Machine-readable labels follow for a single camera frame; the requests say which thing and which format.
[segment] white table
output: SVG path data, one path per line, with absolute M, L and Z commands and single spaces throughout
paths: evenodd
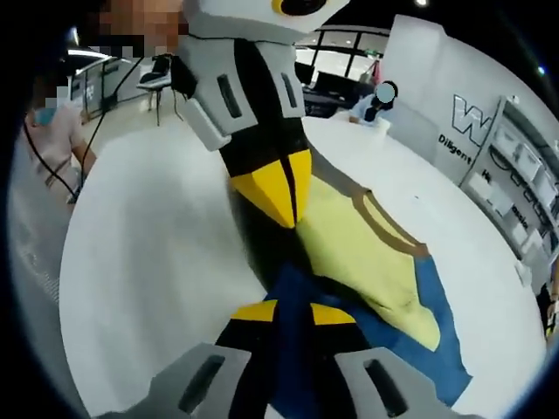
M 534 294 L 480 210 L 390 138 L 338 120 L 305 119 L 337 168 L 370 187 L 428 243 L 473 379 L 454 408 L 502 416 L 545 356 Z M 107 145 L 77 205 L 60 278 L 65 349 L 92 415 L 126 409 L 151 377 L 265 292 L 245 261 L 219 154 L 186 124 Z

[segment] pink shirt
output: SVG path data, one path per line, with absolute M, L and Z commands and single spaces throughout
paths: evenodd
M 79 110 L 68 105 L 60 106 L 51 124 L 46 127 L 33 126 L 31 116 L 25 118 L 29 128 L 31 140 L 43 160 L 59 175 L 65 182 L 76 190 L 79 186 L 79 171 L 72 168 L 72 149 L 76 148 L 83 140 L 81 129 L 81 118 Z M 46 186 L 63 202 L 66 202 L 70 193 L 68 189 L 52 176 L 37 158 L 22 128 L 20 138 L 27 145 L 32 166 L 35 168 Z

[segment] robot eye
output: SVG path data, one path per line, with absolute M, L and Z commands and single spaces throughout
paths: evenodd
M 273 0 L 273 9 L 286 16 L 308 16 L 322 9 L 328 0 Z

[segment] computer monitor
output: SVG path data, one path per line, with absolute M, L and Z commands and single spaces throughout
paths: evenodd
M 313 80 L 314 67 L 309 64 L 295 62 L 295 74 L 303 85 L 310 85 Z
M 314 90 L 321 93 L 331 93 L 352 100 L 357 92 L 359 83 L 352 79 L 336 76 L 327 72 L 319 72 Z

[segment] ceiling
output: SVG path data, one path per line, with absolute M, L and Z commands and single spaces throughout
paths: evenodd
M 559 46 L 556 6 L 549 0 L 351 0 L 328 24 L 390 29 L 394 16 L 422 18 L 499 61 L 548 105 L 559 120 Z M 545 69 L 545 75 L 538 67 Z

